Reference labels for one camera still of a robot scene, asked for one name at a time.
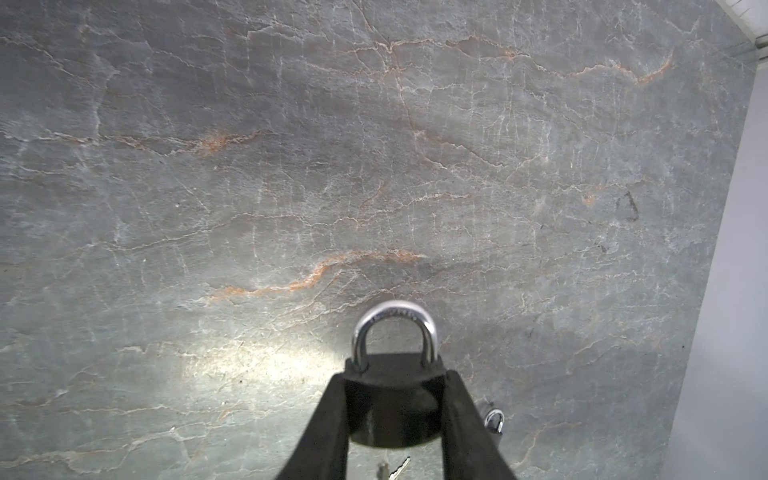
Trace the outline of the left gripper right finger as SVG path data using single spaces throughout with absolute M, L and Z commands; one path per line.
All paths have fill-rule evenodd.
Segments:
M 444 479 L 516 479 L 454 370 L 445 375 L 441 424 Z

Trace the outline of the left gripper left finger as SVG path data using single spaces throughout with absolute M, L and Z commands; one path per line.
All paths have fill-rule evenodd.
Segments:
M 280 480 L 344 480 L 349 448 L 348 408 L 341 373 L 331 377 Z

